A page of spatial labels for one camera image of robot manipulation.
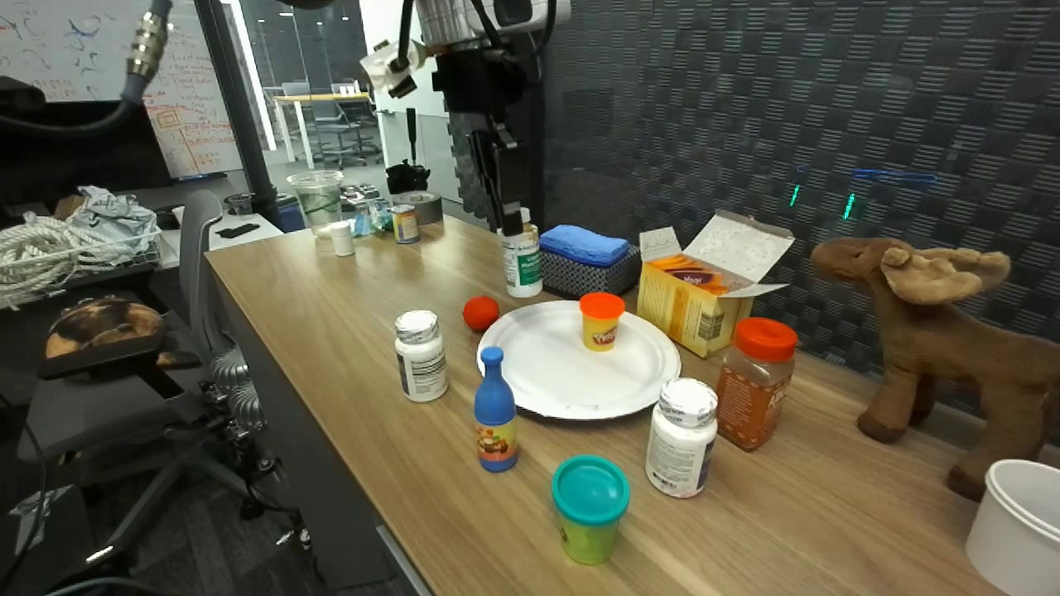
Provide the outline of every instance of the white plate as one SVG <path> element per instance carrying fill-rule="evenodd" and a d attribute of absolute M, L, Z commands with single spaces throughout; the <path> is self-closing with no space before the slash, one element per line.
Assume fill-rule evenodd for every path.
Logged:
<path fill-rule="evenodd" d="M 559 421 L 609 421 L 651 407 L 661 383 L 682 372 L 673 341 L 628 310 L 609 351 L 586 351 L 578 333 L 576 302 L 539 302 L 497 318 L 477 353 L 501 343 L 517 407 Z"/>

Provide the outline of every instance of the brown plush moose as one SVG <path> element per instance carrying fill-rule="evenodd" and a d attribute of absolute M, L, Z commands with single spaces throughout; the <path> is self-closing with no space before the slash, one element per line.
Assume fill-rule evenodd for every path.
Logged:
<path fill-rule="evenodd" d="M 896 238 L 831 238 L 811 252 L 825 278 L 857 280 L 873 299 L 883 377 L 861 435 L 896 441 L 934 399 L 932 380 L 981 388 L 983 435 L 948 474 L 948 488 L 976 501 L 983 474 L 999 458 L 1037 458 L 1060 388 L 1060 343 L 983 325 L 953 309 L 1008 278 L 999 252 L 910 247 Z"/>

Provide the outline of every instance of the yellow box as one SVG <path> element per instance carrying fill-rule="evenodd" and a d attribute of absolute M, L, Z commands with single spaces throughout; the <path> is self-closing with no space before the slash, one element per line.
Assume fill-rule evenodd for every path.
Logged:
<path fill-rule="evenodd" d="M 784 289 L 760 280 L 793 240 L 788 228 L 732 211 L 716 211 L 686 252 L 673 228 L 642 233 L 637 315 L 710 357 L 730 348 L 732 325 L 753 315 L 760 294 Z"/>

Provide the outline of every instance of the blue spray bottle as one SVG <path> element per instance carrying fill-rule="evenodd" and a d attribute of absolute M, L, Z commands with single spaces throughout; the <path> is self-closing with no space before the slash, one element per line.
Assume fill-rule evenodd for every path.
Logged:
<path fill-rule="evenodd" d="M 485 380 L 474 389 L 474 421 L 477 421 L 477 459 L 490 474 L 502 474 L 519 459 L 517 443 L 517 398 L 510 393 L 497 343 L 485 348 Z"/>

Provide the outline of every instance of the small orange cup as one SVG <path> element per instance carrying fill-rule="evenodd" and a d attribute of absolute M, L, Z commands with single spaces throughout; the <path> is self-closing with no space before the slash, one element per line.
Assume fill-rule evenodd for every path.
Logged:
<path fill-rule="evenodd" d="M 584 343 L 589 351 L 609 351 L 618 339 L 618 318 L 627 310 L 627 302 L 609 291 L 586 291 L 578 299 L 584 309 Z"/>

